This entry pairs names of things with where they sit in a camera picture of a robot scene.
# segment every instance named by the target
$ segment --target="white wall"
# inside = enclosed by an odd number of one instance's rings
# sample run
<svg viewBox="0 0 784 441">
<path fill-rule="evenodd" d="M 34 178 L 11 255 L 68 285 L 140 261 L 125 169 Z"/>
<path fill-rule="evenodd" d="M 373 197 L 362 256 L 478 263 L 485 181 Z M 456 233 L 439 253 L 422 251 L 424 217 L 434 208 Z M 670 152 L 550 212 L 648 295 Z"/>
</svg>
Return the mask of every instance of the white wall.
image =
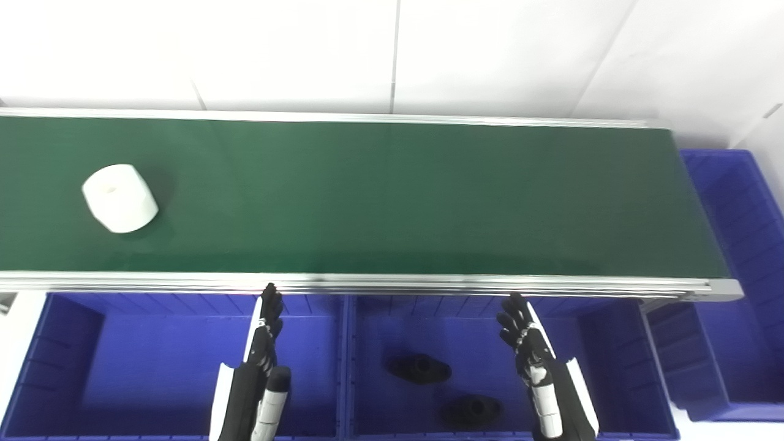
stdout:
<svg viewBox="0 0 784 441">
<path fill-rule="evenodd" d="M 784 107 L 761 119 L 735 147 L 752 151 L 779 208 L 784 210 Z"/>
<path fill-rule="evenodd" d="M 670 120 L 784 99 L 781 0 L 0 0 L 9 106 Z"/>
</svg>

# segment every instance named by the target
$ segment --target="white roll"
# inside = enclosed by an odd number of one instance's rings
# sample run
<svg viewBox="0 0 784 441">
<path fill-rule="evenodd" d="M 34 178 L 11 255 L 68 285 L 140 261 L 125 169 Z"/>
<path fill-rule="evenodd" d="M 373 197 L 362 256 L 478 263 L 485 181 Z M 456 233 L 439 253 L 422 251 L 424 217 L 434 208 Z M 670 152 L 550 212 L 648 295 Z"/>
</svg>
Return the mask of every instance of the white roll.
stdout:
<svg viewBox="0 0 784 441">
<path fill-rule="evenodd" d="M 158 213 L 150 188 L 129 164 L 96 171 L 82 185 L 82 193 L 93 216 L 113 233 L 138 230 Z"/>
</svg>

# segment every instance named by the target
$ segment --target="robot finger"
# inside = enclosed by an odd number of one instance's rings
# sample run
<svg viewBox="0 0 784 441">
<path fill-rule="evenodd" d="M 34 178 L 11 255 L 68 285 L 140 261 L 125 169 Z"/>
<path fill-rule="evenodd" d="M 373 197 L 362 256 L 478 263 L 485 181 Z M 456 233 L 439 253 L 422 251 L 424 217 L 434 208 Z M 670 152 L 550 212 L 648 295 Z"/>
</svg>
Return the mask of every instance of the robot finger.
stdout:
<svg viewBox="0 0 784 441">
<path fill-rule="evenodd" d="M 498 323 L 500 323 L 504 329 L 520 333 L 520 330 L 517 328 L 517 324 L 514 322 L 514 319 L 509 316 L 509 314 L 505 312 L 499 312 L 495 315 L 495 319 L 498 320 Z"/>
</svg>

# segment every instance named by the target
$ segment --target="white floor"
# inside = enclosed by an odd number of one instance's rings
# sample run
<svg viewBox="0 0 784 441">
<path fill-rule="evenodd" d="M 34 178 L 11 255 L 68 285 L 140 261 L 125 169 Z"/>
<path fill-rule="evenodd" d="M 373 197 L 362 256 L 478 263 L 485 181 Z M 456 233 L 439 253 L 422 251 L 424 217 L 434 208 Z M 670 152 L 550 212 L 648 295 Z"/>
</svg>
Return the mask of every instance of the white floor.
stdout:
<svg viewBox="0 0 784 441">
<path fill-rule="evenodd" d="M 672 406 L 682 441 L 783 441 L 784 423 L 695 423 L 685 410 Z"/>
</svg>

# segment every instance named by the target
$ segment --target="robotic arm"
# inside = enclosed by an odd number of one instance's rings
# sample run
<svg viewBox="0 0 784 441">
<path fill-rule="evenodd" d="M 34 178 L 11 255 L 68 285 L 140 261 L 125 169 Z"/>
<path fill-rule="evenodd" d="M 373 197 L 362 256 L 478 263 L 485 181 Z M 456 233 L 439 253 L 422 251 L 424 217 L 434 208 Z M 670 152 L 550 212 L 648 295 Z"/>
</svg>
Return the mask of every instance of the robotic arm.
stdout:
<svg viewBox="0 0 784 441">
<path fill-rule="evenodd" d="M 291 384 L 291 370 L 277 366 L 275 339 L 283 303 L 270 283 L 256 301 L 245 355 L 237 369 L 221 365 L 212 401 L 209 441 L 271 441 Z"/>
<path fill-rule="evenodd" d="M 514 350 L 517 374 L 539 419 L 534 440 L 594 441 L 599 423 L 577 360 L 556 359 L 536 311 L 520 294 L 501 305 L 501 338 Z"/>
</svg>

